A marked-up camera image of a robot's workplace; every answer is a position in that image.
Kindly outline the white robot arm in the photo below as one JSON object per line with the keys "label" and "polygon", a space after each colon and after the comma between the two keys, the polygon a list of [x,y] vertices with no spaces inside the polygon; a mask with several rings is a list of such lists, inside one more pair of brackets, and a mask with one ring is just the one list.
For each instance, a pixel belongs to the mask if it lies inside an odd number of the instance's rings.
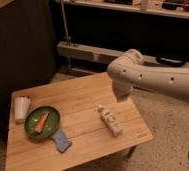
{"label": "white robot arm", "polygon": [[127,100],[134,87],[189,102],[189,68],[145,66],[144,56],[136,49],[113,60],[107,74],[118,102]]}

